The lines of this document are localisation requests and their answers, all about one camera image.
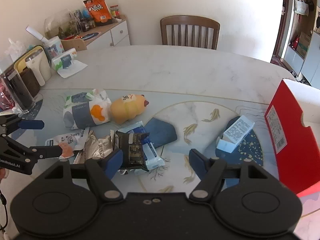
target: door frame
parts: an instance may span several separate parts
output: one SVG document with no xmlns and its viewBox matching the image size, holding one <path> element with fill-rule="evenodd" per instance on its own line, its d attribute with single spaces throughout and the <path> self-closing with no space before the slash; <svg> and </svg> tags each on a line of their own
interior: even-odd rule
<svg viewBox="0 0 320 240">
<path fill-rule="evenodd" d="M 289 0 L 283 0 L 283 6 L 284 6 L 284 15 L 281 15 L 281 20 L 280 20 L 280 25 L 279 25 L 279 31 L 278 31 L 278 36 L 276 39 L 276 44 L 275 48 L 273 50 L 272 55 L 275 55 L 277 58 L 281 58 L 279 56 L 280 49 L 281 49 L 281 43 L 282 39 L 284 36 L 284 31 L 285 31 L 285 23 L 287 21 L 287 17 L 289 17 Z"/>
</svg>

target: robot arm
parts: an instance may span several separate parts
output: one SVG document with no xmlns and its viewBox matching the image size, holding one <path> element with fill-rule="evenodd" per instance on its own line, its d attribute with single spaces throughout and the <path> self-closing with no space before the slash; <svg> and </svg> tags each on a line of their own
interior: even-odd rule
<svg viewBox="0 0 320 240">
<path fill-rule="evenodd" d="M 42 121 L 0 116 L 0 166 L 31 174 L 38 159 L 59 157 L 59 146 L 27 148 L 7 135 L 18 128 L 42 129 Z M 111 179 L 121 150 L 84 164 L 56 162 L 15 196 L 11 215 L 20 235 L 32 239 L 276 239 L 298 240 L 293 230 L 299 198 L 254 162 L 228 165 L 195 149 L 189 161 L 200 183 L 185 193 L 128 193 Z M 86 179 L 90 191 L 73 184 Z M 221 191 L 224 180 L 239 184 Z"/>
</svg>

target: glass terrarium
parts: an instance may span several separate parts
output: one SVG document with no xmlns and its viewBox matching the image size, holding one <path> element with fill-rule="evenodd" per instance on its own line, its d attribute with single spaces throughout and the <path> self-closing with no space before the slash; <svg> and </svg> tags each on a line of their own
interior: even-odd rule
<svg viewBox="0 0 320 240">
<path fill-rule="evenodd" d="M 58 12 L 44 21 L 44 35 L 48 39 L 59 36 L 61 40 L 65 40 L 79 33 L 76 18 L 68 9 Z"/>
</svg>

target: orange snack bag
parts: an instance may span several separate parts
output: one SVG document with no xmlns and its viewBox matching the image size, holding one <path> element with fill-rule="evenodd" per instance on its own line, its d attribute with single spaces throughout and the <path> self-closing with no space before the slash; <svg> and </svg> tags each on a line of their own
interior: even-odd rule
<svg viewBox="0 0 320 240">
<path fill-rule="evenodd" d="M 85 0 L 83 2 L 97 26 L 112 23 L 105 0 Z"/>
</svg>

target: white wall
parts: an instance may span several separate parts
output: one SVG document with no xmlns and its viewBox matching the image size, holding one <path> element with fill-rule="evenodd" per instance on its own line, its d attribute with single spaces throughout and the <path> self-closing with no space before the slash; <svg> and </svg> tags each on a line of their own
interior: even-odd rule
<svg viewBox="0 0 320 240">
<path fill-rule="evenodd" d="M 159 22 L 176 14 L 199 15 L 221 24 L 218 50 L 270 62 L 282 0 L 106 0 L 128 17 L 131 44 L 161 44 Z"/>
<path fill-rule="evenodd" d="M 0 54 L 12 40 L 29 44 L 40 44 L 25 30 L 29 24 L 44 34 L 44 20 L 54 13 L 68 8 L 74 10 L 83 6 L 82 0 L 0 0 Z"/>
</svg>

